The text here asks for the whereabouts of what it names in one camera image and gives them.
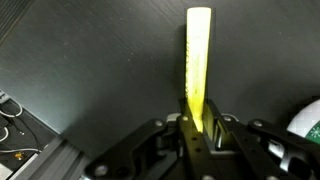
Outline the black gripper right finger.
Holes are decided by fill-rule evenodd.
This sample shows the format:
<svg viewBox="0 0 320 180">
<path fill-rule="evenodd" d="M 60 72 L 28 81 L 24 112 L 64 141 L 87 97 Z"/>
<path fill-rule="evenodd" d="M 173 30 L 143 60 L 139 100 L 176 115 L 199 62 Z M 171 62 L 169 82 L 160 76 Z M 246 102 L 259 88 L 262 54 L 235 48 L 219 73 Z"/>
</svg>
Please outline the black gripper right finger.
<svg viewBox="0 0 320 180">
<path fill-rule="evenodd" d="M 210 99 L 203 118 L 214 152 L 239 156 L 253 180 L 320 180 L 318 143 L 262 119 L 244 125 Z"/>
</svg>

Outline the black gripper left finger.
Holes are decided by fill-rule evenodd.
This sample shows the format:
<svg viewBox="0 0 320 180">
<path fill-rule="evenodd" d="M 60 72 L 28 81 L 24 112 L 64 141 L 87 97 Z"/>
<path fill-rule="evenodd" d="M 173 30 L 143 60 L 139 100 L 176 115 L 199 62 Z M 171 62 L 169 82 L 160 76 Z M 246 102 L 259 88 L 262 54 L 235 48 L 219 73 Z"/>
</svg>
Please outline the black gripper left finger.
<svg viewBox="0 0 320 180">
<path fill-rule="evenodd" d="M 92 160 L 85 168 L 91 180 L 186 180 L 178 135 L 181 115 L 151 119 Z"/>
</svg>

